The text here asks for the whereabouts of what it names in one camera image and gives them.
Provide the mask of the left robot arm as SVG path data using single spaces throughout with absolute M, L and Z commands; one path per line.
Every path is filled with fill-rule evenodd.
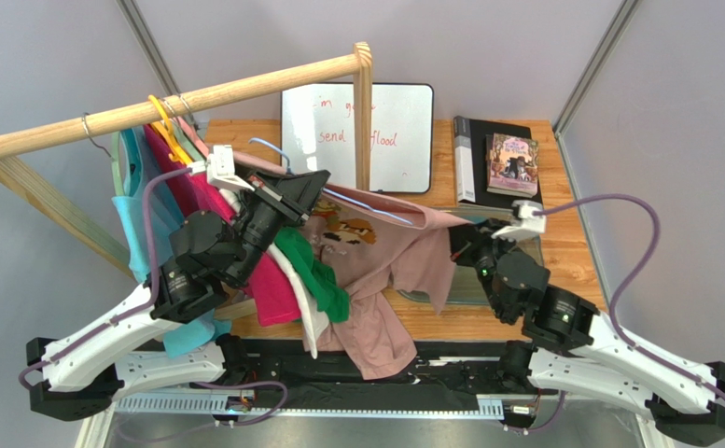
M 237 336 L 222 335 L 177 357 L 146 352 L 143 345 L 216 309 L 226 287 L 247 287 L 278 232 L 307 221 L 329 177 L 326 170 L 251 170 L 237 181 L 240 213 L 229 219 L 211 210 L 188 216 L 171 234 L 172 256 L 154 262 L 146 280 L 115 308 L 68 337 L 27 343 L 26 369 L 42 375 L 26 385 L 31 410 L 71 422 L 166 386 L 254 388 Z

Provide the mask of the light blue wire hanger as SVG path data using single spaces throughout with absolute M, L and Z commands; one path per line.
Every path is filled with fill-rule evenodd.
M 252 137 L 252 138 L 250 138 L 248 140 L 248 143 L 249 144 L 261 144 L 261 145 L 263 145 L 265 147 L 268 147 L 269 149 L 273 150 L 274 152 L 276 152 L 277 154 L 279 154 L 282 159 L 284 159 L 286 161 L 286 165 L 285 165 L 286 173 L 288 175 L 295 175 L 296 174 L 294 172 L 294 170 L 292 169 L 292 167 L 291 167 L 291 160 L 290 160 L 290 158 L 278 146 L 274 145 L 273 143 L 271 143 L 271 142 L 269 142 L 267 140 L 264 140 L 264 139 L 261 139 L 261 138 L 258 138 L 258 137 Z M 376 209 L 376 208 L 370 206 L 367 203 L 363 203 L 363 202 L 358 201 L 356 199 L 353 199 L 351 197 L 348 197 L 348 196 L 345 196 L 343 194 L 340 194 L 339 192 L 337 192 L 335 190 L 332 190 L 332 189 L 328 189 L 326 187 L 323 187 L 323 191 L 326 194 L 328 194 L 329 196 L 331 196 L 331 197 L 333 197 L 335 199 L 339 199 L 339 200 L 345 201 L 347 203 L 354 204 L 356 206 L 359 206 L 359 207 L 361 207 L 363 209 L 366 209 L 366 210 L 370 211 L 373 214 L 381 215 L 381 216 L 384 216 L 384 217 L 390 217 L 390 218 L 392 218 L 392 219 L 394 219 L 396 221 L 399 221 L 399 222 L 401 222 L 403 224 L 406 224 L 407 226 L 412 226 L 413 225 L 413 223 L 411 221 L 409 221 L 408 219 L 406 219 L 404 217 L 397 216 L 397 215 L 395 215 L 393 213 L 390 213 L 390 212 L 387 212 L 387 211 L 384 211 L 384 210 Z

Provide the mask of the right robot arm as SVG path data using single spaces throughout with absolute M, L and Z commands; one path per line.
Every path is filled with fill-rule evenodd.
M 496 380 L 510 392 L 550 389 L 598 399 L 652 422 L 663 435 L 708 447 L 725 439 L 725 363 L 698 363 L 632 333 L 577 294 L 550 283 L 550 272 L 502 238 L 490 219 L 450 229 L 451 259 L 475 271 L 495 317 L 523 323 Z

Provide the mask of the green t shirt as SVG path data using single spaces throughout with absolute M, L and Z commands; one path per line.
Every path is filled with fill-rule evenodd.
M 283 227 L 274 244 L 290 261 L 294 270 L 312 294 L 317 310 L 331 323 L 341 323 L 350 316 L 348 293 L 340 288 L 334 270 L 317 259 L 313 248 L 295 228 Z

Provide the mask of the pink hanger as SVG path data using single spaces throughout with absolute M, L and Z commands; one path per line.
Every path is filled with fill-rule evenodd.
M 202 137 L 198 133 L 198 123 L 196 122 L 193 115 L 193 110 L 181 93 L 178 93 L 177 97 L 182 103 L 183 107 L 186 108 L 186 110 L 188 111 L 185 117 L 187 118 L 189 132 L 186 132 L 186 134 L 194 142 L 195 147 L 200 151 L 202 156 L 207 159 L 208 155 L 210 154 L 210 147 L 205 144 L 205 142 L 202 140 Z

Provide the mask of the dusty pink t shirt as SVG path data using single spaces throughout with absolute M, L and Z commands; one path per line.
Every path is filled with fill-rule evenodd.
M 455 270 L 448 229 L 465 221 L 378 193 L 327 188 L 413 223 L 407 226 L 323 192 L 307 222 L 295 228 L 315 257 L 334 270 L 350 299 L 348 320 L 331 324 L 318 339 L 318 350 L 344 351 L 365 380 L 395 376 L 417 350 L 383 293 L 389 287 L 425 293 L 440 313 Z

